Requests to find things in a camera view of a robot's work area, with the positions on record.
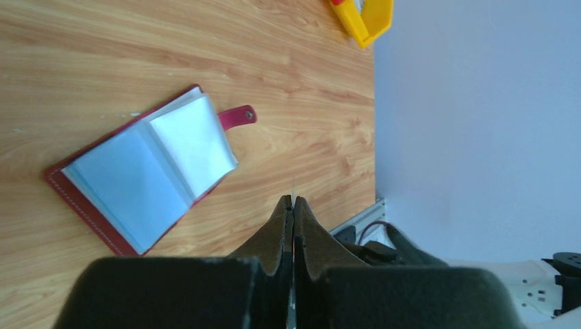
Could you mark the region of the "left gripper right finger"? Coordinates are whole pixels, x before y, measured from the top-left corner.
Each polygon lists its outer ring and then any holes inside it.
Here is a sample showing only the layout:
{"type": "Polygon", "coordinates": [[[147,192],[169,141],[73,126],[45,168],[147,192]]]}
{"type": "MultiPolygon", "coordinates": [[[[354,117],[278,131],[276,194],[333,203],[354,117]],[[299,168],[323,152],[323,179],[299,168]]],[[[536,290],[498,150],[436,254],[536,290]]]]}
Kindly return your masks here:
{"type": "Polygon", "coordinates": [[[452,267],[388,233],[402,265],[371,266],[294,206],[298,328],[522,328],[507,289],[490,271],[452,267]]]}

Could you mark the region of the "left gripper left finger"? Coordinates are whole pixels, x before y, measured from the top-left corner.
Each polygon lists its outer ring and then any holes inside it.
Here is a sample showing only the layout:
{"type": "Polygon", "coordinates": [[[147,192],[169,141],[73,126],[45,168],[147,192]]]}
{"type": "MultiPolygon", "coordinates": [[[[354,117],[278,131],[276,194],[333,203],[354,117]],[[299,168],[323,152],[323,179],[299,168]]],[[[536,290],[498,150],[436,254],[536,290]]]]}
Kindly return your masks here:
{"type": "Polygon", "coordinates": [[[56,328],[285,328],[292,199],[224,257],[107,257],[81,273],[56,328]]]}

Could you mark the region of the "dark card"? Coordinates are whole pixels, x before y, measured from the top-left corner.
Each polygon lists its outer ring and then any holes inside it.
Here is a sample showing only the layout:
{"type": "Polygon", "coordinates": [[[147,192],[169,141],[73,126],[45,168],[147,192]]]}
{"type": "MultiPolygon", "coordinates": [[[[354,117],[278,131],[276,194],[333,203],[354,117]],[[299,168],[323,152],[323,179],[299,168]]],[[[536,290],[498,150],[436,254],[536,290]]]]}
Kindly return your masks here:
{"type": "Polygon", "coordinates": [[[295,198],[296,198],[296,190],[295,190],[295,177],[292,178],[292,190],[291,190],[291,201],[292,201],[292,205],[294,207],[295,204],[295,198]]]}

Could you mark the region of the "red leather card holder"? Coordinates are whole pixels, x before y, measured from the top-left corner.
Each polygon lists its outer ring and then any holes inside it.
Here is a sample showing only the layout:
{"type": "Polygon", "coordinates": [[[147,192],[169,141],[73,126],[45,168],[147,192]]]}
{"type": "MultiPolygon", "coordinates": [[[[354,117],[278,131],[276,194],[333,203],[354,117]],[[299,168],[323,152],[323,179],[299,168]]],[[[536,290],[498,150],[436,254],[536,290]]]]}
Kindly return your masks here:
{"type": "Polygon", "coordinates": [[[257,121],[217,112],[194,85],[47,168],[47,184],[112,250],[146,254],[238,161],[226,132],[257,121]]]}

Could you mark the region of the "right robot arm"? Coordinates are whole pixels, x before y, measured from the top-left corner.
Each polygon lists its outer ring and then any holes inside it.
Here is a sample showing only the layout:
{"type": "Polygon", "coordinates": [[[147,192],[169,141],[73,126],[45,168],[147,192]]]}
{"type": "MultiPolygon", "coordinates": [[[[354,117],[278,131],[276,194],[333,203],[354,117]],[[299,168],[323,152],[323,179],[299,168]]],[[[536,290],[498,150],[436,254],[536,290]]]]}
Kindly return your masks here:
{"type": "Polygon", "coordinates": [[[364,228],[382,226],[394,247],[377,241],[363,243],[363,232],[349,225],[335,229],[332,236],[352,254],[369,265],[427,265],[471,267],[490,271],[507,288],[515,305],[535,310],[550,319],[532,328],[580,327],[580,254],[558,252],[551,258],[516,263],[483,263],[463,260],[444,261],[420,248],[385,221],[373,221],[364,228]]]}

